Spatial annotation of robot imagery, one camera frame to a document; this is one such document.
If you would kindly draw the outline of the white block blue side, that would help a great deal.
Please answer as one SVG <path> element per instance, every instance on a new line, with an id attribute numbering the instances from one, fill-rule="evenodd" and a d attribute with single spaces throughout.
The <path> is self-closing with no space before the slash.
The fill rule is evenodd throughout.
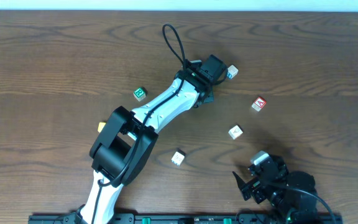
<path id="1" fill-rule="evenodd" d="M 233 79 L 237 74 L 238 74 L 239 70 L 235 65 L 230 65 L 227 68 L 227 77 L 229 79 Z"/>

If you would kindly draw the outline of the yellow letter block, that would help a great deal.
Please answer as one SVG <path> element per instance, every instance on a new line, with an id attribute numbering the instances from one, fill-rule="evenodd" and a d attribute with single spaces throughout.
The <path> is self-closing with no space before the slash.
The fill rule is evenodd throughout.
<path id="1" fill-rule="evenodd" d="M 106 125 L 105 122 L 100 122 L 100 123 L 98 124 L 98 132 L 99 132 L 99 133 L 103 130 L 103 128 L 105 127 L 105 125 Z"/>

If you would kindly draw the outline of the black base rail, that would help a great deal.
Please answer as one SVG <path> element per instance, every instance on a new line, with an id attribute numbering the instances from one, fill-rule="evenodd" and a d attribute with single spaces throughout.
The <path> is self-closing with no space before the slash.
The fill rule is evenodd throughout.
<path id="1" fill-rule="evenodd" d="M 276 223 L 266 214 L 240 213 L 237 215 L 134 215 L 116 213 L 112 224 L 255 224 Z M 31 215 L 28 224 L 75 224 L 84 223 L 75 212 L 66 215 Z"/>

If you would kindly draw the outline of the white block orange letter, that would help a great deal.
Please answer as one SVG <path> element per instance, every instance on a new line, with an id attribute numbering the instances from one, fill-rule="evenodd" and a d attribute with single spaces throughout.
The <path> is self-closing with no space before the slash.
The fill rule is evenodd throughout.
<path id="1" fill-rule="evenodd" d="M 233 140 L 235 140 L 243 134 L 243 130 L 239 125 L 235 125 L 228 131 L 228 134 Z"/>

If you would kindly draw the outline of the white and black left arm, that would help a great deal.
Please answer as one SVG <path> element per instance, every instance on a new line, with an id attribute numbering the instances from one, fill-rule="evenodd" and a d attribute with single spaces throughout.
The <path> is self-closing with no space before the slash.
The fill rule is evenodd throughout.
<path id="1" fill-rule="evenodd" d="M 108 223 L 122 190 L 144 168 L 159 132 L 179 114 L 213 100 L 213 86 L 223 82 L 228 67 L 214 55 L 205 62 L 185 61 L 172 84 L 145 105 L 116 108 L 93 143 L 93 185 L 76 223 Z"/>

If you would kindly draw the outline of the plain white wooden block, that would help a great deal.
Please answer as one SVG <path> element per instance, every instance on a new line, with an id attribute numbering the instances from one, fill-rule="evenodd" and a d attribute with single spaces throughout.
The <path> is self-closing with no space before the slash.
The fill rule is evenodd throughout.
<path id="1" fill-rule="evenodd" d="M 185 153 L 181 152 L 181 151 L 176 151 L 174 153 L 174 155 L 172 156 L 171 158 L 171 161 L 177 165 L 177 166 L 180 166 L 181 163 L 184 161 L 185 159 Z"/>

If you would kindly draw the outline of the green letter R block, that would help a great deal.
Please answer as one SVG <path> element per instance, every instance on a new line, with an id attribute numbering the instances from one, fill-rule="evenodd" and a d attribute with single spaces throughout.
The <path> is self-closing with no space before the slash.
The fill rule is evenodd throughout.
<path id="1" fill-rule="evenodd" d="M 134 98 L 137 101 L 142 101 L 147 96 L 147 90 L 144 87 L 138 87 L 133 91 Z"/>

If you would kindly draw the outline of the red letter A block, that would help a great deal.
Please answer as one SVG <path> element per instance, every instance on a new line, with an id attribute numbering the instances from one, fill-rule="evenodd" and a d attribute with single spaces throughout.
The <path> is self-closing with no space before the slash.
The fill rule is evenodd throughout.
<path id="1" fill-rule="evenodd" d="M 255 109 L 256 111 L 260 111 L 265 105 L 266 105 L 266 101 L 261 98 L 260 96 L 253 102 L 253 104 L 251 105 L 251 107 L 253 109 Z"/>

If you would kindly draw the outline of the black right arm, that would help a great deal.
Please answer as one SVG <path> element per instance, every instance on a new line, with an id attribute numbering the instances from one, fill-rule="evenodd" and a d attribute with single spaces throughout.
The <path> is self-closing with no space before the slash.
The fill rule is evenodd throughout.
<path id="1" fill-rule="evenodd" d="M 273 207 L 262 223 L 319 223 L 314 177 L 306 172 L 290 172 L 283 158 L 258 152 L 250 160 L 253 179 L 245 182 L 233 173 L 244 200 L 257 204 L 268 200 Z"/>

